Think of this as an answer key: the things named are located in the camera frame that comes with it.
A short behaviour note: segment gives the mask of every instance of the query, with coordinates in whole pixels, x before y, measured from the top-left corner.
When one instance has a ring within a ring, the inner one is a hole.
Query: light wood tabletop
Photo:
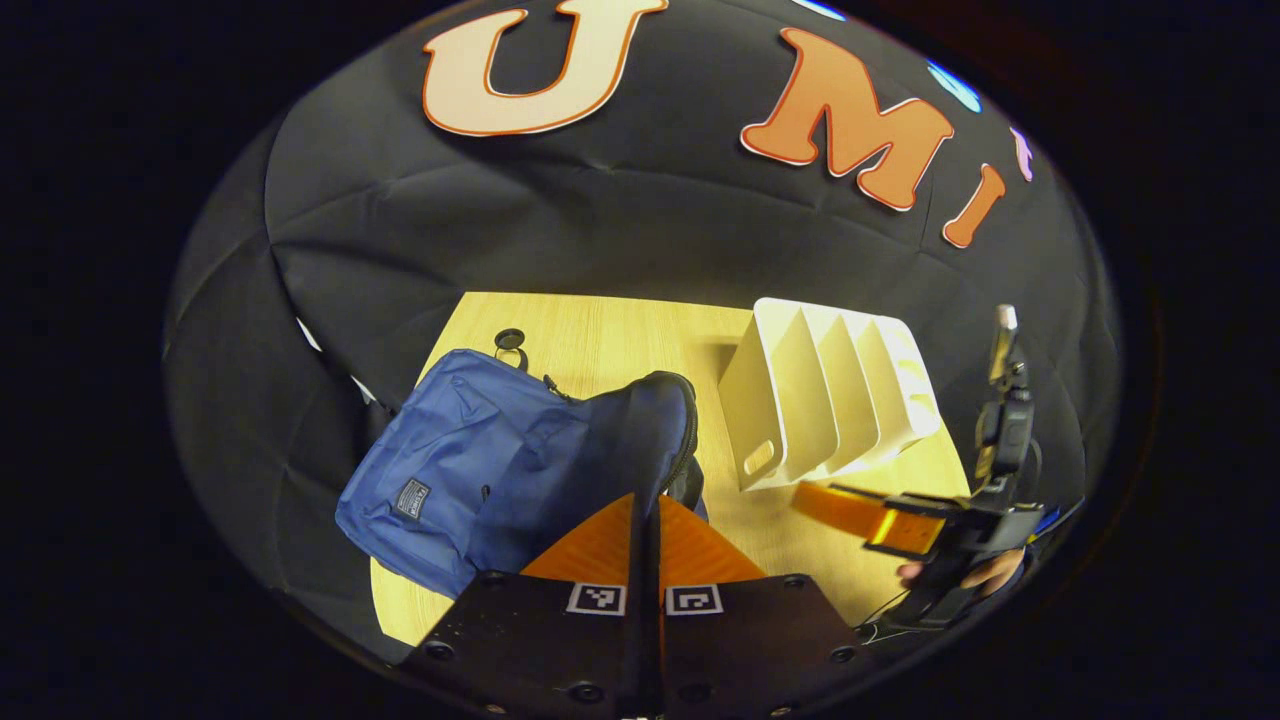
[[[846,621],[856,624],[901,588],[897,557],[861,548],[860,538],[790,507],[795,486],[742,492],[721,411],[718,384],[751,311],[568,295],[467,292],[419,375],[445,352],[494,351],[504,328],[525,333],[529,372],[549,374],[573,397],[591,397],[654,370],[680,373],[698,393],[698,462],[710,524],[771,575],[805,573]],[[515,355],[506,355],[515,361]],[[876,492],[968,496],[969,484],[946,427],[897,459],[833,482]],[[385,634],[419,644],[452,601],[388,571],[370,559],[374,606]]]

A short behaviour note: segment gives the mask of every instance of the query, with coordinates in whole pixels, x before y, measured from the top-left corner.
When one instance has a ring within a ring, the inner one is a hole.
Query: human hand
[[[972,588],[980,584],[982,589],[978,591],[978,597],[991,597],[992,593],[1005,587],[1005,583],[1014,577],[1014,573],[1018,571],[1018,566],[1023,564],[1025,553],[1027,551],[1024,548],[1006,550],[998,556],[992,557],[991,560],[974,568],[974,570],[960,582],[960,587]],[[915,578],[919,577],[922,570],[924,570],[923,562],[908,562],[906,565],[900,565],[897,568],[897,577],[902,578],[902,587],[911,589],[911,585],[915,583]]]

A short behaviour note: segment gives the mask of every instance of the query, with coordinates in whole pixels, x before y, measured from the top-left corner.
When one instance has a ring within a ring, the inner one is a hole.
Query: orange letter
[[[422,109],[438,127],[458,135],[543,132],[594,113],[613,95],[636,22],[667,9],[667,0],[564,0],[556,10],[575,15],[561,77],[538,92],[502,95],[489,86],[498,36],[529,14],[503,10],[458,26],[426,44],[431,64],[422,79]]]
[[[836,177],[886,150],[879,163],[858,173],[858,187],[895,210],[910,210],[915,186],[951,123],[924,100],[879,111],[867,65],[847,50],[794,27],[782,38],[796,49],[791,81],[769,119],[742,128],[742,145],[774,160],[808,165],[818,158],[813,131],[827,115],[827,169]]]
[[[978,190],[974,191],[973,197],[969,199],[969,204],[964,206],[964,210],[960,210],[960,215],[942,225],[942,237],[961,250],[969,247],[973,243],[974,231],[987,218],[991,206],[1004,196],[1005,178],[1000,177],[996,168],[983,163]]]

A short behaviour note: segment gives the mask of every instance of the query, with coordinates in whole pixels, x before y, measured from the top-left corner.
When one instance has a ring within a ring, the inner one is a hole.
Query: blue backpack
[[[338,527],[387,569],[456,598],[520,573],[614,500],[698,512],[694,388],[655,372],[590,400],[472,350],[439,360],[356,469]]]

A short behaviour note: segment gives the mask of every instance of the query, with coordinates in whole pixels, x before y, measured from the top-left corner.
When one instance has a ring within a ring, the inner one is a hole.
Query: white file organizer
[[[755,302],[719,396],[741,489],[869,468],[942,427],[905,323],[771,297]]]

